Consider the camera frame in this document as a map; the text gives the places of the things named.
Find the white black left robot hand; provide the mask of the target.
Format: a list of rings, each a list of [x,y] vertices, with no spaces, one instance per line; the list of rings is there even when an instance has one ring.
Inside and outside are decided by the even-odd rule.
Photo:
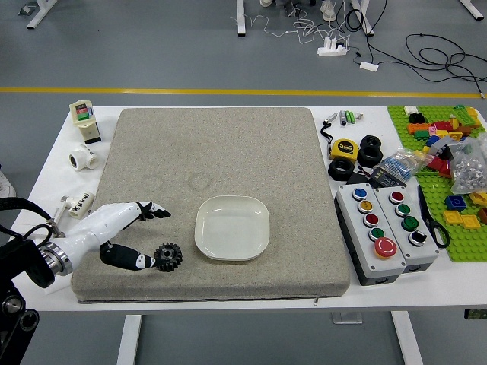
[[[89,252],[99,252],[102,244],[114,238],[133,222],[170,216],[166,209],[153,202],[106,204],[79,221],[65,233],[64,238],[53,239],[52,243],[68,256],[73,272],[85,255]]]

